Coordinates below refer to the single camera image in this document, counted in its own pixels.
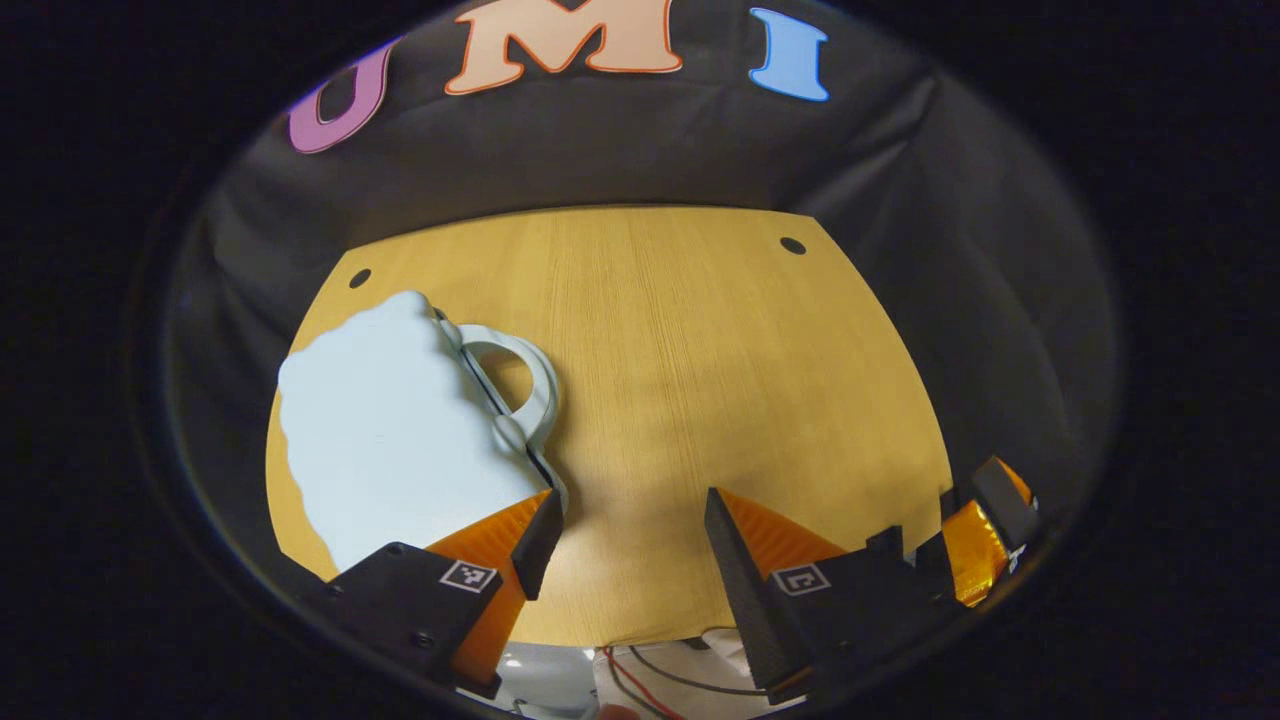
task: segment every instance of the black cloth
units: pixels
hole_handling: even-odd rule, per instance
[[[591,70],[596,36],[550,76],[509,44],[525,76],[466,96],[443,92],[468,32],[451,13],[394,47],[383,105],[355,136],[303,155],[278,118],[246,149],[175,275],[170,392],[196,482],[257,562],[285,584],[308,582],[275,547],[265,430],[279,364],[342,254],[566,205],[817,218],[901,334],[952,475],[995,454],[1050,520],[1079,505],[1115,411],[1117,331],[1096,233],[1052,161],[943,68],[815,3],[776,9],[828,35],[831,100],[754,85],[765,31],[750,6],[675,3],[677,73]],[[324,113],[349,96],[351,73],[339,73]]]

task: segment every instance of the mug handle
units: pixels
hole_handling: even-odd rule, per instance
[[[559,404],[559,388],[557,387],[556,372],[541,350],[529,341],[500,333],[486,325],[456,325],[458,329],[458,348],[476,348],[483,354],[485,350],[506,350],[520,357],[529,366],[529,374],[534,380],[534,388],[529,392],[529,398],[524,405],[513,410],[509,415],[516,427],[520,428],[521,445],[539,446],[550,433],[556,423],[557,405]]]

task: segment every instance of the purple letter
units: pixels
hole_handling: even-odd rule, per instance
[[[356,63],[355,99],[346,113],[332,120],[320,119],[320,92],[325,85],[315,88],[292,110],[289,110],[289,140],[298,152],[320,152],[356,135],[374,117],[387,95],[387,60],[392,47],[399,42],[396,38],[379,47],[371,55]]]

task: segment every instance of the blue letter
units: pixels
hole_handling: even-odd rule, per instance
[[[827,33],[790,15],[751,8],[768,32],[764,65],[751,70],[751,82],[801,100],[826,102],[831,94],[818,82],[818,45]]]

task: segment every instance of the tabletop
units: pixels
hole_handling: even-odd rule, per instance
[[[358,287],[351,281],[367,277]],[[946,448],[910,355],[817,220],[696,206],[539,210],[349,250],[292,348],[406,290],[454,323],[540,347],[561,380],[545,456],[566,529],[517,642],[686,638],[733,619],[703,529],[707,488],[787,515],[846,550],[888,525],[940,532]],[[484,366],[512,406],[515,356]],[[285,457],[280,397],[266,484],[282,551],[329,580]]]

